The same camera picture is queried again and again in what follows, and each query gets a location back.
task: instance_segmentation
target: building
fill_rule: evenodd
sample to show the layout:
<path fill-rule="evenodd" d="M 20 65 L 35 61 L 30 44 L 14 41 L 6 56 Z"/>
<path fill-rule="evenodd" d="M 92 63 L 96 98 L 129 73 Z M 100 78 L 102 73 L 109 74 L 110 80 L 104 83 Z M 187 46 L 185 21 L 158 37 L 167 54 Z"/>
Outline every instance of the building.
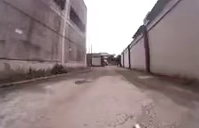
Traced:
<path fill-rule="evenodd" d="M 55 64 L 86 66 L 83 0 L 0 0 L 0 77 Z"/>
<path fill-rule="evenodd" d="M 199 80 L 199 0 L 158 0 L 144 21 L 124 67 Z"/>

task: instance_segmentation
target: gray wall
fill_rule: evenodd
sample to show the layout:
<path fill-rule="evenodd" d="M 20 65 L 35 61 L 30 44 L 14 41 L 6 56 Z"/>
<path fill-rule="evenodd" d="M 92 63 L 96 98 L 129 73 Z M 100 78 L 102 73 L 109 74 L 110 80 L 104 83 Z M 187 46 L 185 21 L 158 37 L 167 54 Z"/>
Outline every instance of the gray wall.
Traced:
<path fill-rule="evenodd" d="M 129 51 L 126 49 L 124 51 L 124 67 L 129 68 Z"/>
<path fill-rule="evenodd" d="M 199 80 L 199 0 L 172 0 L 148 25 L 151 72 Z M 132 67 L 145 69 L 143 40 L 133 43 Z"/>
<path fill-rule="evenodd" d="M 76 1 L 67 0 L 67 9 L 81 5 L 76 5 L 84 10 L 78 15 L 86 24 L 86 6 L 82 0 Z M 86 34 L 69 17 L 65 19 L 66 12 L 69 10 L 61 11 L 53 0 L 0 0 L 0 77 L 14 70 L 50 68 L 56 63 L 86 66 Z M 75 51 L 81 51 L 78 57 L 65 57 L 67 42 L 76 46 Z"/>
<path fill-rule="evenodd" d="M 130 49 L 130 53 L 131 53 L 131 68 L 138 70 L 146 70 L 143 35 L 138 36 L 137 39 L 133 42 L 133 45 L 131 46 Z"/>

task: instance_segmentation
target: roof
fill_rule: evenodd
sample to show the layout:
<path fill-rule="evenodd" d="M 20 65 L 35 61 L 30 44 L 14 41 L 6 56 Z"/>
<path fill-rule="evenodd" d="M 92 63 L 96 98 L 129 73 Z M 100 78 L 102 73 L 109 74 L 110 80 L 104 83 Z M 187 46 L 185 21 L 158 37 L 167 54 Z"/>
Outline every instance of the roof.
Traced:
<path fill-rule="evenodd" d="M 146 19 L 149 20 L 149 22 L 153 21 L 170 1 L 171 0 L 158 0 Z"/>
<path fill-rule="evenodd" d="M 152 10 L 147 14 L 146 18 L 149 23 L 153 21 L 164 9 L 164 7 L 167 5 L 168 2 L 171 0 L 158 0 L 157 3 L 154 5 Z M 139 27 L 137 32 L 133 35 L 132 38 L 136 38 L 138 35 L 140 35 L 143 32 L 143 25 Z"/>
<path fill-rule="evenodd" d="M 141 25 L 139 28 L 138 28 L 138 30 L 137 30 L 137 32 L 134 34 L 134 36 L 132 37 L 132 38 L 136 38 L 138 35 L 140 35 L 142 32 L 143 32 L 143 25 Z"/>

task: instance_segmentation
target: puddle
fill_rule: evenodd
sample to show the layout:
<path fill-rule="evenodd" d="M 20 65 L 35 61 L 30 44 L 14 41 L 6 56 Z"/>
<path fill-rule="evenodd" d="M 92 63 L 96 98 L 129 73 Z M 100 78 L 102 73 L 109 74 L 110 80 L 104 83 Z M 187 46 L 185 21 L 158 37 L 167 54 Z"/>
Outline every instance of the puddle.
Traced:
<path fill-rule="evenodd" d="M 89 81 L 89 80 L 77 80 L 77 81 L 75 81 L 75 84 L 85 84 L 85 83 L 90 83 L 91 81 Z"/>

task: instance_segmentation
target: road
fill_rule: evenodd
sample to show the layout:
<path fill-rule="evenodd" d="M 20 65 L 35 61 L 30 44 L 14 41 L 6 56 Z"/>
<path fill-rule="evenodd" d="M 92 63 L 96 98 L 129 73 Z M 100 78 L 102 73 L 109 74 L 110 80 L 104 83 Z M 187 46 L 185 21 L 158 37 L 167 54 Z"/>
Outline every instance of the road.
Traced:
<path fill-rule="evenodd" d="M 199 128 L 199 89 L 116 67 L 0 89 L 0 128 Z"/>

